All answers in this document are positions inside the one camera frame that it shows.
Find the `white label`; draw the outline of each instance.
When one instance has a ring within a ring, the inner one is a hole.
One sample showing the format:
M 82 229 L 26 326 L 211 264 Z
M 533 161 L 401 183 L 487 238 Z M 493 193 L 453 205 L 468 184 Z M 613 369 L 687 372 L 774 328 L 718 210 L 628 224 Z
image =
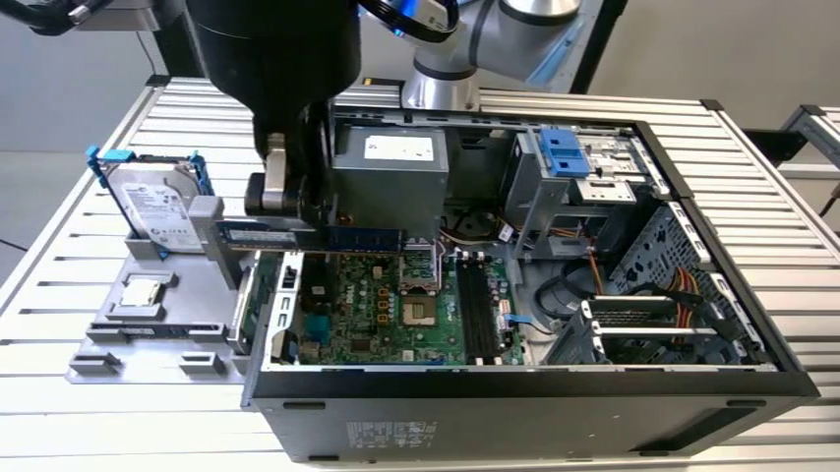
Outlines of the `white label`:
M 346 423 L 346 433 L 350 447 L 358 449 L 432 447 L 437 422 L 350 421 Z
M 122 191 L 151 239 L 170 251 L 201 251 L 181 194 L 166 185 L 127 183 Z
M 245 229 L 231 229 L 231 238 L 237 241 L 255 241 L 266 243 L 294 243 L 297 238 L 293 232 L 286 231 L 249 231 Z
M 365 158 L 434 161 L 432 138 L 416 136 L 370 136 L 365 140 Z
M 499 239 L 508 243 L 511 241 L 511 237 L 513 236 L 513 226 L 507 224 L 501 231 L 499 232 Z

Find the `black robot arm segment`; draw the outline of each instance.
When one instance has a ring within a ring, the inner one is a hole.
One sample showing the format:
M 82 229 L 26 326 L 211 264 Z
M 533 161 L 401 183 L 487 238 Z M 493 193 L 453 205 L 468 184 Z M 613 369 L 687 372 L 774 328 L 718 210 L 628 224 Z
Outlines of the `black robot arm segment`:
M 413 15 L 424 0 L 401 0 L 386 2 L 384 0 L 358 0 L 358 3 L 370 14 L 380 19 L 393 33 L 405 33 L 425 42 L 441 43 L 458 29 L 461 15 L 458 0 L 434 0 L 446 7 L 446 25 L 433 22 L 436 28 L 418 22 Z
M 356 0 L 189 0 L 207 77 L 254 112 L 268 164 L 254 174 L 249 214 L 305 219 L 322 201 L 328 103 L 361 70 Z
M 274 131 L 294 129 L 361 68 L 357 5 L 349 0 L 189 0 L 207 77 Z
M 42 0 L 26 5 L 16 0 L 0 0 L 0 14 L 27 25 L 44 36 L 59 36 L 85 23 L 114 0 Z

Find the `slotted aluminum table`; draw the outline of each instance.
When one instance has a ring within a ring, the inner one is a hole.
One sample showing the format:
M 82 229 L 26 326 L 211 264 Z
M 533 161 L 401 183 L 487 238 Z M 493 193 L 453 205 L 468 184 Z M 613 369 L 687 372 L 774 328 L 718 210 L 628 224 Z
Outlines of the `slotted aluminum table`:
M 397 107 L 398 91 L 350 89 L 340 104 Z M 698 100 L 485 90 L 488 112 L 645 120 L 823 398 L 692 458 L 358 464 L 401 470 L 840 469 L 840 243 L 723 111 Z M 229 215 L 262 169 L 251 116 L 207 81 L 147 87 L 107 148 L 209 162 Z M 65 379 L 127 249 L 127 227 L 87 173 L 0 290 L 0 470 L 290 470 L 238 385 L 89 385 Z

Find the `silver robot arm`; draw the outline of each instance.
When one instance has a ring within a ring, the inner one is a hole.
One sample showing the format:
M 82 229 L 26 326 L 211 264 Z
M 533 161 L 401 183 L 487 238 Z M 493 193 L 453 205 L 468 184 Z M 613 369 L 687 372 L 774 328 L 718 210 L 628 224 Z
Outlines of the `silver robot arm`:
M 418 21 L 441 18 L 444 8 L 436 0 L 390 3 L 401 11 L 414 13 Z M 583 36 L 583 0 L 460 0 L 458 3 L 458 30 L 446 41 L 429 43 L 402 34 L 417 47 L 414 72 L 402 95 L 408 108 L 477 111 L 481 108 L 475 80 L 479 69 L 544 88 Z

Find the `green circuit board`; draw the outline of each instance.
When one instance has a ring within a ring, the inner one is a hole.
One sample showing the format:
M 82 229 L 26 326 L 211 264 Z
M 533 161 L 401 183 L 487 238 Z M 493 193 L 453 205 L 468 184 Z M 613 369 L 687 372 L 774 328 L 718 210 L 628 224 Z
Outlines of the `green circuit board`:
M 453 260 L 442 262 L 441 272 L 434 296 L 408 293 L 400 288 L 398 258 L 341 257 L 340 296 L 330 315 L 329 341 L 320 345 L 317 354 L 310 344 L 310 349 L 302 352 L 302 363 L 464 365 L 464 325 Z M 507 286 L 501 262 L 488 264 L 488 279 L 497 292 L 503 283 Z M 495 295 L 489 287 L 488 296 L 501 296 L 512 304 L 507 287 L 503 291 Z M 499 356 L 504 364 L 523 363 L 520 346 L 515 333 L 511 349 Z

